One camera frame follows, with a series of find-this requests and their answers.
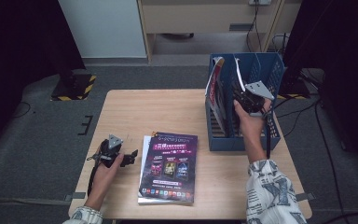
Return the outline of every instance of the patterned sleeve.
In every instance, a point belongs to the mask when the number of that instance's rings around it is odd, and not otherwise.
[[[101,224],[103,223],[103,214],[87,206],[78,207],[71,219],[63,224]]]
[[[246,184],[247,223],[307,223],[296,200],[292,181],[275,161],[256,161],[249,166]]]

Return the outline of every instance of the magazine cover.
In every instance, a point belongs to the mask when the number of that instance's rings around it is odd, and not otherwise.
[[[225,97],[223,93],[223,85],[220,81],[220,72],[222,70],[225,59],[223,57],[213,58],[213,71],[209,76],[206,87],[205,96],[209,106],[211,107],[214,117],[220,126],[220,129],[227,135],[227,117],[225,110]]]
[[[156,133],[150,138],[138,203],[193,203],[198,137]]]

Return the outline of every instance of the gray carpet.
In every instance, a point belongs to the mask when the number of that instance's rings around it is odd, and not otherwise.
[[[63,202],[74,192],[83,160],[90,146],[104,97],[119,89],[199,89],[207,82],[207,66],[106,66],[89,67],[97,76],[89,97],[83,101],[49,100],[58,76],[28,86],[13,120],[0,136],[0,198],[40,199]],[[302,109],[318,96],[290,100],[276,109],[277,116]],[[318,109],[327,144],[333,156],[345,211],[358,212],[358,158],[343,151],[325,111]],[[279,118],[286,142],[310,201],[309,223],[323,223],[340,215],[330,161],[314,108]],[[86,135],[82,123],[92,122]],[[69,205],[0,203],[0,223],[62,223]],[[358,217],[350,217],[358,223]],[[334,223],[345,223],[342,219]]]

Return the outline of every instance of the right hand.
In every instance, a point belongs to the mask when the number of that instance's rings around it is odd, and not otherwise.
[[[266,112],[269,112],[270,105],[270,99],[266,99],[264,103],[264,110]],[[234,108],[241,121],[242,134],[249,139],[259,139],[264,125],[263,118],[250,116],[237,100],[234,100]]]

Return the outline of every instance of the floor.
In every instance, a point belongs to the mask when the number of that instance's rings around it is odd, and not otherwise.
[[[16,111],[21,116],[7,125],[0,140],[0,199],[4,199],[0,201],[0,223],[60,223],[67,218],[68,202],[62,198],[75,190],[84,161],[82,155],[90,145],[107,90],[174,88],[182,77],[187,82],[180,88],[203,88],[210,54],[248,51],[245,40],[246,34],[241,33],[195,34],[192,38],[159,35],[150,63],[86,63],[88,70],[97,75],[97,82],[85,101],[49,101],[51,89],[58,81],[56,76],[27,87],[23,94],[25,103]],[[279,38],[275,44],[271,50],[282,47]],[[176,66],[185,67],[186,73],[172,70]],[[153,78],[143,77],[143,71]],[[305,69],[304,73],[319,81],[324,75],[317,68]],[[327,113],[315,106],[318,92],[309,83],[306,85],[310,98],[280,99],[275,113],[304,190],[316,197],[310,201],[313,215],[308,223],[358,223],[358,158],[356,153],[342,150]],[[84,115],[94,115],[94,122],[88,135],[78,136],[84,130],[79,128],[79,123],[85,121]],[[44,204],[8,200],[24,198],[35,198],[39,203],[44,200]],[[327,222],[341,216],[342,210],[352,217]]]

